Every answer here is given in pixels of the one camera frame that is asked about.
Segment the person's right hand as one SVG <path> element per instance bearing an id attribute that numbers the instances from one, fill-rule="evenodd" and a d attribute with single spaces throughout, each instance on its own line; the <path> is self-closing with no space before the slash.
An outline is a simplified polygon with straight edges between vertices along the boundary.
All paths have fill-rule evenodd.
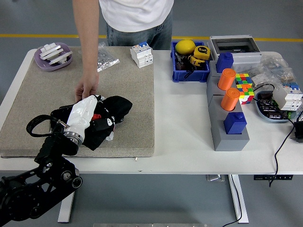
<path id="1" fill-rule="evenodd" d="M 97 72 L 83 72 L 81 79 L 74 89 L 75 102 L 94 95 L 98 88 L 99 74 Z"/>

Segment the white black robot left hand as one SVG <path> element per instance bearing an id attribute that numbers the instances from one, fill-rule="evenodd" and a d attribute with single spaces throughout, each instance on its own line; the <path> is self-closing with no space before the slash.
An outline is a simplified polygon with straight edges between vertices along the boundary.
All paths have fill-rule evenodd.
<path id="1" fill-rule="evenodd" d="M 89 127 L 93 117 L 97 102 L 104 99 L 100 95 L 90 95 L 76 103 L 71 110 L 64 135 L 73 140 L 76 144 L 81 144 L 85 139 L 85 130 Z"/>

